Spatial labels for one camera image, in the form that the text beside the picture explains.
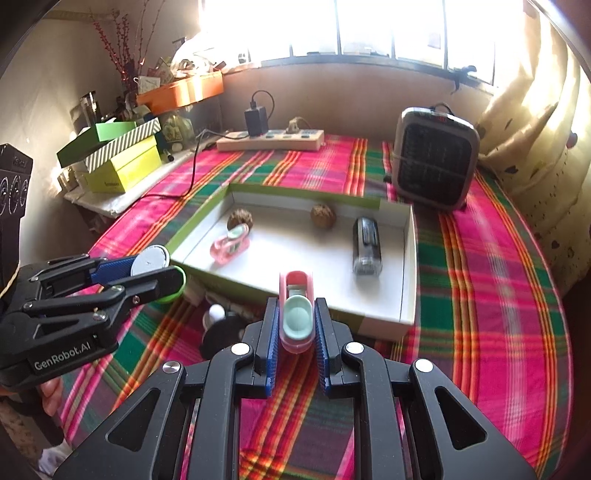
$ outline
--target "orange box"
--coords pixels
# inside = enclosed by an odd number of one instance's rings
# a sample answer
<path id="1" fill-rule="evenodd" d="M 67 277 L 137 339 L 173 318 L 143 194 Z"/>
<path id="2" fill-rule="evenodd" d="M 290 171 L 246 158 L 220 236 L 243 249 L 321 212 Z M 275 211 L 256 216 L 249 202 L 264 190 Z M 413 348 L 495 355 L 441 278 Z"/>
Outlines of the orange box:
<path id="1" fill-rule="evenodd" d="M 176 110 L 223 93 L 221 72 L 189 77 L 138 95 L 138 105 L 147 105 L 154 115 Z"/>

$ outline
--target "walnut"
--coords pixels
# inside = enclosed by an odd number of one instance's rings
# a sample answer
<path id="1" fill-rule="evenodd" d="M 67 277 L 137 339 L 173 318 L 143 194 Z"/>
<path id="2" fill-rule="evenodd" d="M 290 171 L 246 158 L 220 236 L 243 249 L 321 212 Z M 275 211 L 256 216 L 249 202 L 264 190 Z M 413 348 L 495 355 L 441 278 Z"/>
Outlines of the walnut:
<path id="1" fill-rule="evenodd" d="M 314 225 L 325 230 L 330 230 L 336 222 L 336 214 L 328 205 L 314 205 L 310 217 Z"/>
<path id="2" fill-rule="evenodd" d="M 247 224 L 249 230 L 252 229 L 252 214 L 244 208 L 234 210 L 230 214 L 230 218 L 228 219 L 228 230 L 232 230 L 241 223 Z"/>

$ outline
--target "blue gripper pad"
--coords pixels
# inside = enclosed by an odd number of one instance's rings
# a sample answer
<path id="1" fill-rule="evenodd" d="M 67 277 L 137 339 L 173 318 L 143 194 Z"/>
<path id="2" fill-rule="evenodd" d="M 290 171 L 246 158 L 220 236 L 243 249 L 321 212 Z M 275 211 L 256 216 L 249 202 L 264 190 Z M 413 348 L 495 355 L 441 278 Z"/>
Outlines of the blue gripper pad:
<path id="1" fill-rule="evenodd" d="M 326 347 L 324 328 L 320 318 L 320 310 L 314 303 L 314 324 L 316 325 L 316 365 L 318 366 L 318 383 L 322 391 L 327 394 L 330 390 L 329 351 Z"/>
<path id="2" fill-rule="evenodd" d="M 273 327 L 269 337 L 269 350 L 267 350 L 267 380 L 265 389 L 267 397 L 270 397 L 275 388 L 275 377 L 277 376 L 277 356 L 279 353 L 279 305 L 273 315 Z"/>
<path id="3" fill-rule="evenodd" d="M 131 275 L 131 265 L 136 257 L 137 255 L 132 255 L 131 257 L 101 263 L 90 275 L 93 285 L 112 284 L 120 278 L 129 277 Z"/>

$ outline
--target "yellow box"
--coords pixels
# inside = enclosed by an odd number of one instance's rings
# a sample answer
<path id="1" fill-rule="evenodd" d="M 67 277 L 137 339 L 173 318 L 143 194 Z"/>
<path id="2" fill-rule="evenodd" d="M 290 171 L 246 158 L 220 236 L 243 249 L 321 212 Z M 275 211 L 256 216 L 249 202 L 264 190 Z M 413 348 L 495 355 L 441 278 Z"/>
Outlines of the yellow box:
<path id="1" fill-rule="evenodd" d="M 148 137 L 85 173 L 88 189 L 96 193 L 125 193 L 162 165 L 156 139 Z"/>

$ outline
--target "window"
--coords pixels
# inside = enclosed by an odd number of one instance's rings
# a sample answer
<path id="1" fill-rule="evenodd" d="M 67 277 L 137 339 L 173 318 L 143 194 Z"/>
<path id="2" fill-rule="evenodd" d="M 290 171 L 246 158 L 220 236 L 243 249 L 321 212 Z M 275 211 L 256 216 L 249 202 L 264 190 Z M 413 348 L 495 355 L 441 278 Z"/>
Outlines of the window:
<path id="1" fill-rule="evenodd" d="M 518 28 L 521 11 L 522 0 L 207 0 L 204 14 L 228 51 L 252 61 L 364 56 L 442 70 L 474 65 L 471 76 L 494 84 L 508 64 L 508 25 Z"/>

